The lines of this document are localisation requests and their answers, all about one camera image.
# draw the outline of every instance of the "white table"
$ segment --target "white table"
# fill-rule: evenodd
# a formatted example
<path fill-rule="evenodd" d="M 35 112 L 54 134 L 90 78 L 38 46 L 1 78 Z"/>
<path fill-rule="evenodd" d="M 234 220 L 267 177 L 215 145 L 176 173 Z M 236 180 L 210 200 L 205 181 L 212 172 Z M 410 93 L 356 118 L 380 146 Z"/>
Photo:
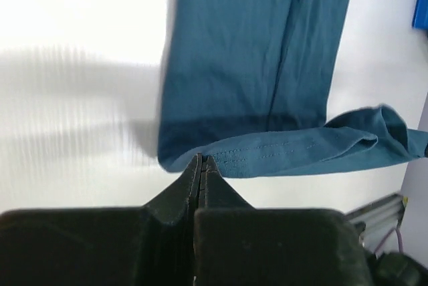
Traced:
<path fill-rule="evenodd" d="M 174 0 L 0 0 L 0 212 L 140 205 L 157 164 L 159 93 Z M 328 116 L 386 103 L 418 125 L 428 41 L 415 0 L 350 0 Z M 406 165 L 228 180 L 259 207 L 352 210 L 401 187 Z"/>

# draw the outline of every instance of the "teal fabric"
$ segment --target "teal fabric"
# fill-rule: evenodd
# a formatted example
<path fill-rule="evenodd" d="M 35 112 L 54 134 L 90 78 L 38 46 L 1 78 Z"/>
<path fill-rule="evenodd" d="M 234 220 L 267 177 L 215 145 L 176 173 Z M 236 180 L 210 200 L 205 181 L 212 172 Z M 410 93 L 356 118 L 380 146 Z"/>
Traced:
<path fill-rule="evenodd" d="M 346 172 L 425 155 L 428 134 L 386 106 L 326 123 L 348 0 L 177 0 L 158 138 L 182 171 L 227 177 Z"/>

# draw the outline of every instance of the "cable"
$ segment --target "cable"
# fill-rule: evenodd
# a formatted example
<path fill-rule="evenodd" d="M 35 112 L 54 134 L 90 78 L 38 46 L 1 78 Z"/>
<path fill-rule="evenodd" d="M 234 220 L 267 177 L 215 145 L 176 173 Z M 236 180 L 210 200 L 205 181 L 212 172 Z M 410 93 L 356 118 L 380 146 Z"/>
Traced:
<path fill-rule="evenodd" d="M 388 238 L 392 235 L 392 233 L 394 231 L 397 234 L 397 241 L 398 241 L 398 244 L 399 244 L 399 252 L 400 253 L 403 252 L 403 236 L 401 235 L 401 231 L 400 231 L 399 227 L 393 227 L 382 238 L 382 240 L 380 241 L 379 245 L 377 245 L 376 249 L 373 252 L 374 254 L 378 253 L 382 249 L 382 247 L 385 245 L 386 241 L 388 240 Z"/>

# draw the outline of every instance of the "blue object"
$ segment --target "blue object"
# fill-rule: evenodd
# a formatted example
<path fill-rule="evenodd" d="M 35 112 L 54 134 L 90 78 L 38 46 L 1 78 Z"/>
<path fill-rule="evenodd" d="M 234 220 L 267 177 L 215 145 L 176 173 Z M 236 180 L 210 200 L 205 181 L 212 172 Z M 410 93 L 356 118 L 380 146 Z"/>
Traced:
<path fill-rule="evenodd" d="M 346 172 L 425 155 L 428 134 L 389 107 L 326 122 L 348 0 L 177 0 L 159 162 L 198 152 L 223 176 Z"/>
<path fill-rule="evenodd" d="M 417 0 L 413 27 L 428 30 L 428 0 Z"/>

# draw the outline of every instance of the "folded fabric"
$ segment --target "folded fabric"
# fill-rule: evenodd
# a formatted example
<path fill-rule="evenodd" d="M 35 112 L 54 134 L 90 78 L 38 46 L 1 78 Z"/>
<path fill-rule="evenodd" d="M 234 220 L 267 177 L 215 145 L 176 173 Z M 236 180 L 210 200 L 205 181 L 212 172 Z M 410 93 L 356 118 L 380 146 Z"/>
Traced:
<path fill-rule="evenodd" d="M 348 0 L 177 0 L 158 159 L 247 178 L 346 172 L 425 155 L 389 107 L 326 122 Z"/>

